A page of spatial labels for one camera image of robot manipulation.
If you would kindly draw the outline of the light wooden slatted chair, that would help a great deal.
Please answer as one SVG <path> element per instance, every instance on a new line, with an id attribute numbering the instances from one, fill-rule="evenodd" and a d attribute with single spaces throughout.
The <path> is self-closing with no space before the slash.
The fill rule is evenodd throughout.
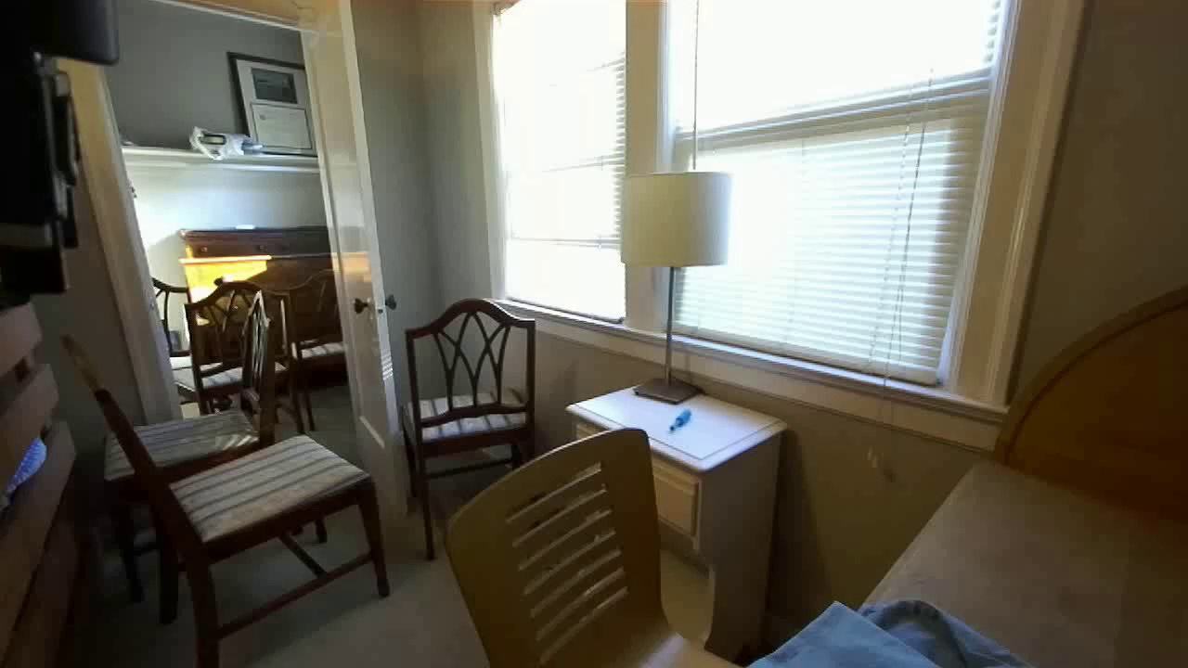
<path id="1" fill-rule="evenodd" d="M 663 614 L 643 431 L 518 462 L 449 518 L 447 540 L 491 668 L 730 668 Z"/>

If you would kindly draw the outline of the wooden roll-top desk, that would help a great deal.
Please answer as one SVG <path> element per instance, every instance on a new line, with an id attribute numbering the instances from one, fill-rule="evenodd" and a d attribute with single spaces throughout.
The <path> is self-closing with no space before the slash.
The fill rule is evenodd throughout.
<path id="1" fill-rule="evenodd" d="M 1068 346 L 867 603 L 929 602 L 1034 668 L 1188 668 L 1188 288 Z"/>

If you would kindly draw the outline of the white nightstand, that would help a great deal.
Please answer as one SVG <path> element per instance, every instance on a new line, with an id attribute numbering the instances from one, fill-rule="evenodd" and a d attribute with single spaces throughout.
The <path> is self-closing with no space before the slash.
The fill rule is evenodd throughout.
<path id="1" fill-rule="evenodd" d="M 651 436 L 668 619 L 730 659 L 760 648 L 787 426 L 715 395 L 662 404 L 635 390 L 577 399 L 569 415 L 577 433 Z"/>

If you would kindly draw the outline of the white window blinds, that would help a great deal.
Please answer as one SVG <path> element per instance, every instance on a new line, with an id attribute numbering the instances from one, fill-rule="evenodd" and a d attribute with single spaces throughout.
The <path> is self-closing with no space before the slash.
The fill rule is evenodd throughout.
<path id="1" fill-rule="evenodd" d="M 507 0 L 491 75 L 513 299 L 628 310 L 631 0 Z M 674 327 L 939 382 L 1010 0 L 673 0 L 674 158 L 730 179 Z"/>

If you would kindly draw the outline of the dark chair with striped seat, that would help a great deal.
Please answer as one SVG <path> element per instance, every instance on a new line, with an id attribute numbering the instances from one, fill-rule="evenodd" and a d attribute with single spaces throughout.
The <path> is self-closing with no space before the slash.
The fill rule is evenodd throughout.
<path id="1" fill-rule="evenodd" d="M 235 461 L 213 462 L 203 472 L 172 478 L 152 455 L 104 378 L 98 373 L 89 352 L 68 338 L 69 362 L 93 390 L 120 449 L 130 461 L 132 483 L 152 508 L 161 535 L 161 619 L 178 614 L 178 583 L 190 583 L 192 623 L 198 623 L 198 668 L 219 668 L 219 640 L 270 612 L 299 602 L 303 593 L 356 572 L 372 566 L 380 593 L 390 593 L 386 550 L 380 525 L 376 483 L 362 466 L 336 455 L 307 433 L 283 436 L 276 444 L 241 452 Z M 362 523 L 367 550 L 336 566 L 324 566 L 303 551 L 292 535 L 303 523 L 325 518 L 330 512 L 356 508 Z M 307 578 L 236 619 L 219 614 L 213 566 L 251 545 L 283 540 L 303 566 Z"/>

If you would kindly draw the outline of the dark wooden chair by window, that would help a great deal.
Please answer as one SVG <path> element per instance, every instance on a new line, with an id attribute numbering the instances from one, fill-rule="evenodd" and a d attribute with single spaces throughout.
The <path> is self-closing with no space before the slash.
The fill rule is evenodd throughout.
<path id="1" fill-rule="evenodd" d="M 432 322 L 404 330 L 408 399 L 404 455 L 423 550 L 433 550 L 432 483 L 534 455 L 534 322 L 486 298 L 465 298 Z"/>

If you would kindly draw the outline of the framed picture on shelf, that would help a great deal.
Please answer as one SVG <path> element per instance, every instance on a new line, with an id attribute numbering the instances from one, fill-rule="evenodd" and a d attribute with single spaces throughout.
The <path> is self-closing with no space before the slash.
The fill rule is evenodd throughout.
<path id="1" fill-rule="evenodd" d="M 307 84 L 299 64 L 230 55 L 245 131 L 262 153 L 307 157 Z"/>

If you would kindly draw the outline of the white door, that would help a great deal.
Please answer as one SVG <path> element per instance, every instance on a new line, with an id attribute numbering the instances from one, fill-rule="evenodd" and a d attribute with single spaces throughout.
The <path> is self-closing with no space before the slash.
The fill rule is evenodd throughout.
<path id="1" fill-rule="evenodd" d="M 376 228 L 376 185 L 354 0 L 299 0 L 299 42 L 317 113 L 336 310 L 349 348 L 354 424 L 361 436 L 356 452 L 367 462 L 381 505 L 400 512 L 404 476 L 397 373 Z"/>

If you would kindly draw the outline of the white object on shelf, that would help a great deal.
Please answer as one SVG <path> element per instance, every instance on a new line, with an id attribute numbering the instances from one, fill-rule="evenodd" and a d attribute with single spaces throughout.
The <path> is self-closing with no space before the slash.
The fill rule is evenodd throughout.
<path id="1" fill-rule="evenodd" d="M 262 146 L 249 134 L 219 134 L 192 127 L 190 131 L 190 149 L 198 149 L 208 158 L 245 158 L 245 157 L 262 157 Z"/>

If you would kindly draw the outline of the dining chair in far room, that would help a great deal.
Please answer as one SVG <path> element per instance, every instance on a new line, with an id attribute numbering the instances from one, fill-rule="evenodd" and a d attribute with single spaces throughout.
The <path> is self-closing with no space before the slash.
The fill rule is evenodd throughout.
<path id="1" fill-rule="evenodd" d="M 251 280 L 219 280 L 184 309 L 192 394 L 203 413 L 226 407 L 241 390 L 245 322 L 257 299 Z"/>

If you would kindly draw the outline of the white table lamp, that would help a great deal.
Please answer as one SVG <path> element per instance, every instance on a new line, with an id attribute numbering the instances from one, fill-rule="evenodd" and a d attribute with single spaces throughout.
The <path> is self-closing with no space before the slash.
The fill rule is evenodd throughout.
<path id="1" fill-rule="evenodd" d="M 624 183 L 620 261 L 663 270 L 663 352 L 674 352 L 674 273 L 729 257 L 730 179 L 721 171 L 635 175 Z"/>

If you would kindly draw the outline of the blue cloth sheet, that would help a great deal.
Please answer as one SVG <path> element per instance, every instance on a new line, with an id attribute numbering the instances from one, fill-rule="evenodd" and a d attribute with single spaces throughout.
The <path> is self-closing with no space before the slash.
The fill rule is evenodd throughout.
<path id="1" fill-rule="evenodd" d="M 929 602 L 891 602 L 829 603 L 750 668 L 1026 668 L 1026 659 Z"/>

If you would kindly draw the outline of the dark chair behind front chair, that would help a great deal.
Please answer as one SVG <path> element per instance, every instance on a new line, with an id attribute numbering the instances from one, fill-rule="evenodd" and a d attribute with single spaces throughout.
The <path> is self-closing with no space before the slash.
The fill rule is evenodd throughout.
<path id="1" fill-rule="evenodd" d="M 157 419 L 140 424 L 138 436 L 150 444 L 150 455 L 166 476 L 190 476 L 235 452 L 249 452 L 276 436 L 276 413 L 258 407 L 245 387 L 245 358 L 241 358 L 241 390 L 230 395 L 226 407 Z M 132 508 L 140 505 L 140 488 L 132 483 L 132 466 L 120 442 L 104 444 L 104 488 L 111 494 L 111 523 L 115 523 L 115 550 L 126 574 L 130 597 L 140 597 L 140 566 L 138 566 L 138 518 Z"/>

